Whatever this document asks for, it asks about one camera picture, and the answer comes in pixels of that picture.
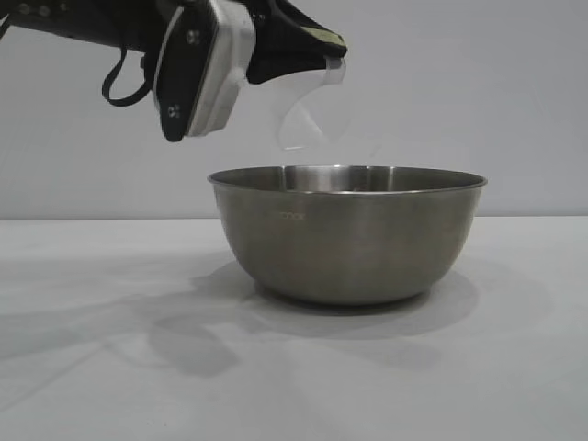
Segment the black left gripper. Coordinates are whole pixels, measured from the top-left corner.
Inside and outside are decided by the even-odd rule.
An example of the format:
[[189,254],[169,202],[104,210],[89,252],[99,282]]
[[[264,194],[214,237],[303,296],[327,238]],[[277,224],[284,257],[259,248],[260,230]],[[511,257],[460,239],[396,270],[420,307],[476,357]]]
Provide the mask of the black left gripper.
[[3,1],[1,17],[18,28],[132,51],[157,49],[181,1]]

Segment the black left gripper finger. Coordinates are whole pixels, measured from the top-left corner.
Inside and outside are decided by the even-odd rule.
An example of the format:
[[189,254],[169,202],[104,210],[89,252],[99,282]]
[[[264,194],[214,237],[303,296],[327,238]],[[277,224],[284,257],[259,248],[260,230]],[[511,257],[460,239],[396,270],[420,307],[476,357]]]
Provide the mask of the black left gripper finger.
[[325,68],[325,45],[301,28],[265,25],[256,37],[246,73],[252,85]]
[[346,56],[347,46],[341,35],[320,25],[290,1],[262,1],[261,5],[265,20],[256,43],[260,53]]

